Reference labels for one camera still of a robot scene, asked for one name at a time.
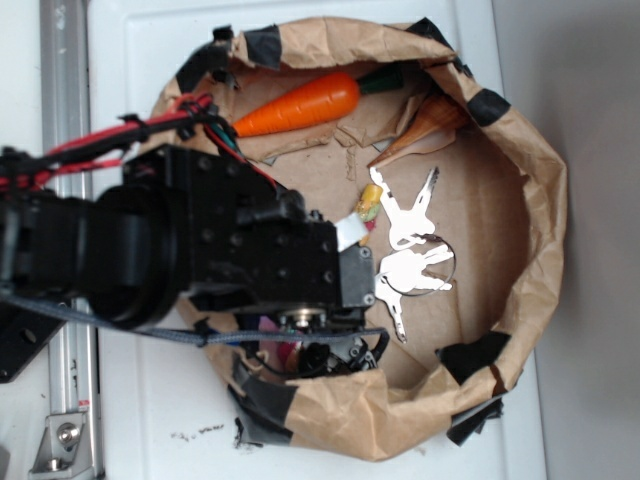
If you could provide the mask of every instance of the white wall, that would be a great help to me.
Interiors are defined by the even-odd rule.
[[[640,2],[493,4],[507,99],[569,164],[562,300],[536,354],[549,478],[639,478]]]
[[[40,25],[38,0],[0,0],[0,147],[40,154]],[[0,385],[0,477],[27,478],[49,414],[47,349],[13,383]]]

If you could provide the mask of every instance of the paper bag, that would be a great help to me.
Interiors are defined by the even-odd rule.
[[[448,429],[456,443],[500,414],[557,305],[563,269],[566,168],[538,132],[500,95],[482,88],[437,28],[422,20],[404,29],[343,18],[311,18],[244,32],[216,31],[162,92],[154,114],[185,92],[209,92],[230,122],[319,75],[358,75],[400,62],[405,87],[363,98],[340,121],[240,142],[254,160],[308,209],[337,221],[370,183],[372,143],[395,137],[437,85],[468,112],[457,141],[436,153],[410,155],[381,169],[398,203],[410,208],[428,171],[440,177],[429,206],[436,233],[454,247],[458,270],[450,292],[403,299],[408,343],[393,341],[380,368],[346,376],[268,381],[238,349],[204,350],[229,385],[243,438],[321,448],[382,460]],[[198,132],[163,142],[216,153]],[[390,253],[389,221],[379,215],[370,246],[377,262]],[[203,318],[187,301],[178,309]],[[392,329],[384,304],[370,325]],[[230,315],[210,315],[219,330]]]

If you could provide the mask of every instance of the robotic arm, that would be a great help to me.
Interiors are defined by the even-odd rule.
[[[39,159],[3,152],[2,294],[84,297],[122,329],[153,325],[179,296],[201,310],[268,315],[283,329],[363,329],[375,301],[371,252],[338,252],[336,227],[242,157],[210,97],[146,123],[124,119]],[[220,156],[158,147],[124,164],[123,184],[95,202],[40,186],[100,168],[99,156],[157,131],[188,137],[195,124]]]

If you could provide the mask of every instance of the orange carrot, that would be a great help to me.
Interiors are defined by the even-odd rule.
[[[337,120],[355,110],[360,87],[349,75],[331,73],[306,83],[244,116],[240,137],[286,132]]]

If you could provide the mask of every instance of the black tape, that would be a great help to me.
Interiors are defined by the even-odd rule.
[[[422,20],[414,23],[407,28],[407,32],[415,33],[416,35],[420,35],[425,38],[432,38],[443,44],[445,47],[453,50],[453,47],[449,42],[447,42],[447,39],[444,38],[440,29],[428,18],[423,18]]]
[[[249,60],[273,70],[280,69],[282,41],[277,25],[244,32],[244,38],[247,42]]]
[[[435,23],[433,23],[428,18],[423,18],[419,22],[414,23],[409,28],[407,28],[407,32],[415,33],[416,35],[420,35],[421,37],[431,38],[451,50],[454,49],[451,44],[447,42],[447,39],[444,38],[444,35],[442,35],[442,32],[438,27],[436,27]],[[464,73],[467,77],[473,77],[471,69],[462,62],[462,59],[460,57],[456,57],[453,59],[453,65],[456,67],[456,70]]]
[[[235,362],[233,378],[246,393],[241,397],[229,389],[244,426],[242,441],[288,445],[293,432],[285,428],[284,422],[297,387],[263,382],[251,376],[239,359]]]
[[[291,443],[291,437],[293,437],[291,430],[267,420],[260,412],[256,411],[256,406],[251,400],[248,400],[247,397],[241,397],[231,387],[229,387],[229,393],[236,404],[236,412],[238,413],[236,419],[238,426],[237,445],[241,443],[289,445]]]
[[[500,120],[511,104],[496,92],[485,88],[467,102],[467,108],[478,125],[488,127]]]
[[[467,378],[484,367],[492,365],[511,335],[489,332],[473,343],[457,343],[436,351],[440,362],[462,385]]]
[[[176,80],[182,93],[190,93],[207,73],[222,72],[229,65],[229,44],[203,45],[193,52],[176,73]]]
[[[472,408],[470,411],[454,415],[452,418],[453,426],[447,430],[447,437],[453,443],[461,446],[474,433],[481,433],[482,428],[487,420],[492,418],[500,418],[502,416],[502,399],[492,398],[488,402],[483,403],[479,407]]]
[[[213,42],[230,42],[233,39],[233,29],[231,25],[217,27],[213,29]]]

